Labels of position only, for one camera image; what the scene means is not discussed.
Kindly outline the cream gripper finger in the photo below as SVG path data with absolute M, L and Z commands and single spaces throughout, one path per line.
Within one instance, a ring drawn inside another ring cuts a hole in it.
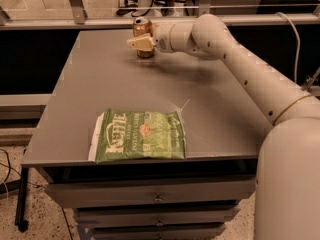
M 127 44 L 131 49 L 139 51 L 152 51 L 155 43 L 150 33 L 146 33 L 127 40 Z

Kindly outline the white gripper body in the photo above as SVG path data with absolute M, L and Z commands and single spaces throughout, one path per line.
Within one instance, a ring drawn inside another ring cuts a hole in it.
M 170 35 L 173 28 L 172 24 L 155 24 L 153 28 L 153 39 L 156 48 L 163 53 L 173 53 L 174 50 L 171 46 Z

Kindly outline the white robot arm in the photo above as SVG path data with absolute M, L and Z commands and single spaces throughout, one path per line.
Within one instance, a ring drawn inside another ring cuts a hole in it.
M 214 15 L 133 23 L 135 50 L 221 60 L 272 124 L 258 155 L 254 240 L 320 240 L 320 100 L 238 43 Z

